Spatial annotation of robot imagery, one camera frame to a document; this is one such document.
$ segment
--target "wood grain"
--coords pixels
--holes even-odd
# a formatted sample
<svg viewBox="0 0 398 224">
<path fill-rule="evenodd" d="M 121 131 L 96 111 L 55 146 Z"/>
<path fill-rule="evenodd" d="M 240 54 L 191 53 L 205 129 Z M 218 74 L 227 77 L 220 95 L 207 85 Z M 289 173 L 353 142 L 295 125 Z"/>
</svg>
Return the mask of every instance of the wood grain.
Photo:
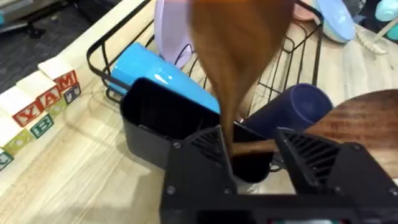
<svg viewBox="0 0 398 224">
<path fill-rule="evenodd" d="M 345 101 L 306 132 L 339 142 L 358 142 L 391 177 L 398 177 L 398 90 Z"/>
<path fill-rule="evenodd" d="M 239 105 L 280 48 L 293 6 L 293 0 L 192 2 L 192 38 L 220 104 L 229 154 Z"/>
</svg>

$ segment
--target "dark blue cup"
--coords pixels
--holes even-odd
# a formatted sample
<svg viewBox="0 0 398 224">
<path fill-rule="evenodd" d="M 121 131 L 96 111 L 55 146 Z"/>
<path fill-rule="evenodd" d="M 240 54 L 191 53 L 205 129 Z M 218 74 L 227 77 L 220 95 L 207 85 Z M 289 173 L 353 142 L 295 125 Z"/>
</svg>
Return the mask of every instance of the dark blue cup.
<svg viewBox="0 0 398 224">
<path fill-rule="evenodd" d="M 321 89 L 306 83 L 294 85 L 249 116 L 243 125 L 272 139 L 276 128 L 303 131 L 322 119 L 333 105 Z"/>
</svg>

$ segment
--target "wooden block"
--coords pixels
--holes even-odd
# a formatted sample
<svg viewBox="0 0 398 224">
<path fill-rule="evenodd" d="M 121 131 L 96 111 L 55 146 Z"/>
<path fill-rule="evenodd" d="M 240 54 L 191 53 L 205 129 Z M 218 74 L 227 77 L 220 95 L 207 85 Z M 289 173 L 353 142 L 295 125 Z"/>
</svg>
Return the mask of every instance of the wooden block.
<svg viewBox="0 0 398 224">
<path fill-rule="evenodd" d="M 33 136 L 26 128 L 20 127 L 5 113 L 0 114 L 0 147 L 3 150 L 15 155 L 31 140 Z"/>
<path fill-rule="evenodd" d="M 65 108 L 67 107 L 67 102 L 65 101 L 64 97 L 61 97 L 57 102 L 53 105 L 49 106 L 45 110 L 50 114 L 52 118 L 58 116 Z"/>
<path fill-rule="evenodd" d="M 74 69 L 58 57 L 42 62 L 38 67 L 40 71 L 57 84 L 61 92 L 78 83 Z"/>
<path fill-rule="evenodd" d="M 55 118 L 66 108 L 65 100 L 57 84 L 40 71 L 36 71 L 19 80 L 16 85 L 39 101 L 47 112 L 51 112 L 50 115 L 52 118 Z"/>
<path fill-rule="evenodd" d="M 70 104 L 73 100 L 75 100 L 81 93 L 80 90 L 80 85 L 79 83 L 73 85 L 69 89 L 65 90 L 62 92 L 62 95 L 67 102 L 67 104 Z"/>
<path fill-rule="evenodd" d="M 14 86 L 0 94 L 0 110 L 3 110 L 21 126 L 26 126 L 43 112 L 39 101 Z"/>
<path fill-rule="evenodd" d="M 35 138 L 41 137 L 46 131 L 48 131 L 54 124 L 50 114 L 44 111 L 40 116 L 31 121 L 27 126 L 28 129 Z"/>
<path fill-rule="evenodd" d="M 6 151 L 0 149 L 0 171 L 2 171 L 14 158 Z"/>
</svg>

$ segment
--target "wooden handle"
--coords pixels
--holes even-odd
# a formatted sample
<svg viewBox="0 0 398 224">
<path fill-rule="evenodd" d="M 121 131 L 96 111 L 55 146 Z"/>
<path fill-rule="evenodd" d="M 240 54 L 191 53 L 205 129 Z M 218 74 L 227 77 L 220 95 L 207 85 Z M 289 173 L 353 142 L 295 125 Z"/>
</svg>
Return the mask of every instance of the wooden handle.
<svg viewBox="0 0 398 224">
<path fill-rule="evenodd" d="M 241 156 L 243 154 L 259 152 L 277 152 L 277 146 L 275 145 L 274 140 L 236 142 L 232 144 L 232 156 Z"/>
</svg>

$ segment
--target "blue plastic cup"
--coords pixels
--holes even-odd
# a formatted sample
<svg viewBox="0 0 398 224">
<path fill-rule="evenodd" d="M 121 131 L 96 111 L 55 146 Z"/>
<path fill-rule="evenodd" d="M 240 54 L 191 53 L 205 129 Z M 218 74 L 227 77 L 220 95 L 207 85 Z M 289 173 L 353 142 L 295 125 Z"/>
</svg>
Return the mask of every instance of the blue plastic cup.
<svg viewBox="0 0 398 224">
<path fill-rule="evenodd" d="M 216 113 L 220 113 L 218 102 L 214 96 L 176 66 L 161 59 L 140 43 L 133 43 L 120 55 L 111 76 L 127 85 L 132 85 L 138 78 L 150 79 Z M 114 83 L 110 83 L 109 87 L 122 95 L 127 93 L 127 90 Z"/>
<path fill-rule="evenodd" d="M 387 33 L 387 36 L 391 40 L 398 40 L 398 24 L 391 28 L 391 30 Z"/>
<path fill-rule="evenodd" d="M 278 127 L 303 131 L 332 109 L 329 97 L 321 89 L 301 83 L 286 89 L 248 117 L 243 125 L 266 139 L 272 139 Z"/>
</svg>

